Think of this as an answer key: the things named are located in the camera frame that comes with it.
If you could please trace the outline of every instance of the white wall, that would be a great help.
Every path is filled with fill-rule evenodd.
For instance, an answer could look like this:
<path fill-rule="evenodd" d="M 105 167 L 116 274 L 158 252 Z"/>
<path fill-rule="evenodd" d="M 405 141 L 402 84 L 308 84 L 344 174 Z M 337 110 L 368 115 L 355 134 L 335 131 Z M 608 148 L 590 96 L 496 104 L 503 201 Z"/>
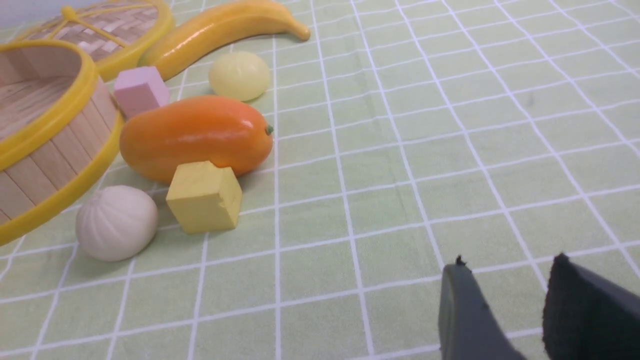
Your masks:
<path fill-rule="evenodd" d="M 0 0 L 0 28 L 25 21 L 45 20 L 60 14 L 65 5 L 81 8 L 102 0 Z"/>

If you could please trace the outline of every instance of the bamboo steamer lid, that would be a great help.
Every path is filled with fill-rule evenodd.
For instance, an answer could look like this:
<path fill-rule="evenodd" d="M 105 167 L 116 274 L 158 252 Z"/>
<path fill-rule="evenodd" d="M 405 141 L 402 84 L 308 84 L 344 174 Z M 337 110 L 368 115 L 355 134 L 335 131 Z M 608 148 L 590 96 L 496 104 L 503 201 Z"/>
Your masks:
<path fill-rule="evenodd" d="M 163 0 L 108 0 L 61 15 L 31 28 L 14 41 L 55 39 L 78 45 L 96 62 L 104 81 L 132 69 L 147 48 L 175 27 Z"/>

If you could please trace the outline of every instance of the pink foam cube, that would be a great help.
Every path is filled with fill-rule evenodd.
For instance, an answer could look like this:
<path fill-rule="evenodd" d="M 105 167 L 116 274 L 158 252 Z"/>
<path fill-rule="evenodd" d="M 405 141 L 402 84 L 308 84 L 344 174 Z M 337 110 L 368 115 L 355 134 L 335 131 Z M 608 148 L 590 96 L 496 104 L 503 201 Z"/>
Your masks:
<path fill-rule="evenodd" d="M 153 66 L 136 67 L 119 73 L 113 95 L 128 119 L 167 105 L 170 97 L 169 88 Z"/>

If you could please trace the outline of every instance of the yellow block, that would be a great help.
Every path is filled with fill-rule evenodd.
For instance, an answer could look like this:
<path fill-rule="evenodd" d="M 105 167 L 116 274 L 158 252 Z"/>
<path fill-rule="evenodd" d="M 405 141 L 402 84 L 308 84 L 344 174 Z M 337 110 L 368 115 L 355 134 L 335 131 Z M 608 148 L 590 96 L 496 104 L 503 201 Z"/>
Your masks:
<path fill-rule="evenodd" d="M 166 203 L 187 234 L 235 229 L 242 189 L 230 167 L 209 161 L 178 166 Z"/>

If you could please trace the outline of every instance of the yellow rim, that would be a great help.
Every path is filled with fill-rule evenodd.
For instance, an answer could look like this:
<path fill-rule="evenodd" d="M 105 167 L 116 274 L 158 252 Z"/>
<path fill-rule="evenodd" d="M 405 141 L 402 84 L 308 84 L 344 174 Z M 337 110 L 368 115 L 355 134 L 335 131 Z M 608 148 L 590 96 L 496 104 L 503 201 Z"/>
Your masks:
<path fill-rule="evenodd" d="M 150 2 L 158 8 L 158 18 L 153 28 L 132 44 L 96 63 L 104 81 L 115 79 L 123 70 L 137 67 L 142 53 L 175 27 L 175 20 L 168 4 L 164 0 Z"/>
<path fill-rule="evenodd" d="M 75 179 L 35 208 L 0 225 L 0 246 L 36 229 L 80 199 L 100 179 L 118 155 L 123 124 L 122 114 L 118 112 L 109 140 L 98 156 Z"/>
<path fill-rule="evenodd" d="M 65 6 L 61 10 L 61 13 L 65 20 L 62 20 L 60 24 L 57 24 L 57 26 L 56 25 L 49 26 L 49 28 L 56 26 L 51 36 L 53 36 L 54 33 L 57 33 L 68 21 L 72 21 L 72 22 L 81 24 L 87 28 L 90 28 L 100 33 L 102 36 L 121 45 L 122 46 L 121 50 L 96 62 L 96 65 L 98 66 L 98 72 L 100 73 L 100 76 L 102 77 L 102 79 L 104 81 L 110 81 L 112 79 L 115 79 L 121 71 L 127 70 L 127 69 L 133 69 L 137 67 L 138 60 L 142 55 L 142 53 L 144 53 L 145 50 L 147 50 L 147 48 L 149 48 L 151 45 L 156 43 L 158 40 L 160 40 L 161 37 L 165 36 L 165 34 L 167 34 L 169 31 L 171 31 L 171 29 L 175 27 L 175 20 L 171 13 L 171 8 L 166 2 L 164 2 L 164 0 L 142 0 L 142 1 L 145 3 L 148 3 L 148 5 L 123 5 L 122 7 L 108 9 L 108 11 L 101 10 L 97 12 L 84 13 L 82 14 L 82 16 L 77 16 L 76 13 L 78 11 L 85 10 L 89 7 L 73 10 L 71 9 L 71 7 Z M 117 3 L 118 0 L 108 0 L 106 2 Z M 147 31 L 139 39 L 137 39 L 135 42 L 129 45 L 122 43 L 118 38 L 108 33 L 105 33 L 101 29 L 96 28 L 95 26 L 92 26 L 91 24 L 88 24 L 82 20 L 82 17 L 91 15 L 94 13 L 112 12 L 114 10 L 140 8 L 145 6 L 155 6 L 158 9 L 158 18 L 156 19 L 156 22 L 154 23 L 153 27 L 149 29 L 149 31 Z M 31 28 L 25 31 L 23 34 L 16 37 L 14 41 L 16 42 L 21 41 L 26 37 L 32 35 L 36 30 L 39 30 L 39 29 L 42 29 L 42 26 L 35 26 L 34 28 Z"/>
<path fill-rule="evenodd" d="M 80 71 L 76 80 L 47 111 L 17 133 L 0 142 L 0 171 L 31 154 L 58 134 L 82 111 L 98 84 L 98 72 L 93 60 L 80 47 L 60 40 L 28 40 L 0 45 L 0 53 L 23 47 L 64 47 L 80 56 Z"/>

